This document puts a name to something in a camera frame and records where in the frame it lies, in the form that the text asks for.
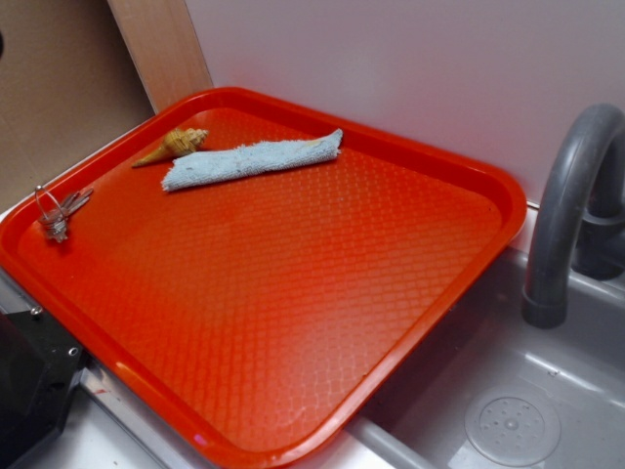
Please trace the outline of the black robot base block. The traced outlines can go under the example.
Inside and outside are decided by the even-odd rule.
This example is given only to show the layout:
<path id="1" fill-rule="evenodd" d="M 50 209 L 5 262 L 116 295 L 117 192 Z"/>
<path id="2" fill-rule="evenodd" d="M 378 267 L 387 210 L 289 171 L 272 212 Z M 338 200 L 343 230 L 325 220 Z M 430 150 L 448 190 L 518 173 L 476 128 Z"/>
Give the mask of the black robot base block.
<path id="1" fill-rule="evenodd" d="M 82 345 L 37 307 L 1 316 L 1 466 L 16 468 L 63 433 L 87 362 Z"/>

